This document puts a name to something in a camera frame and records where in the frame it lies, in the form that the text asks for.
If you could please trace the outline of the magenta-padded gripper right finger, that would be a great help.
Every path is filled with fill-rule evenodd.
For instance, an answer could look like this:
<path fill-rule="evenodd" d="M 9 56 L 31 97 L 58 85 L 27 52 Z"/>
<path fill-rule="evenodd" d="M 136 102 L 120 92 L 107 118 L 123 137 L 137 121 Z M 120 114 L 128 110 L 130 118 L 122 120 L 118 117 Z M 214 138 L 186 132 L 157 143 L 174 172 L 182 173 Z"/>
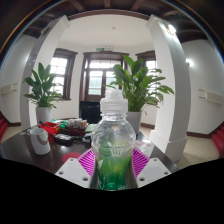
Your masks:
<path fill-rule="evenodd" d="M 138 149 L 132 153 L 132 171 L 138 188 L 171 174 L 158 158 L 149 158 Z"/>

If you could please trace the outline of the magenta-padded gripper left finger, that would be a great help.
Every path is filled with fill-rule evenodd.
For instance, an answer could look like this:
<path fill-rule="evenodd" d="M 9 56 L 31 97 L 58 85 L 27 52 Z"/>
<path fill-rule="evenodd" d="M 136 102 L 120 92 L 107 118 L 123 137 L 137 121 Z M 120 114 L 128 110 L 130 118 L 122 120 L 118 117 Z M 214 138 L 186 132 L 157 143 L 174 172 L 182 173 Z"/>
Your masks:
<path fill-rule="evenodd" d="M 94 171 L 95 155 L 93 150 L 89 149 L 78 158 L 69 157 L 55 175 L 83 188 L 89 188 Z"/>

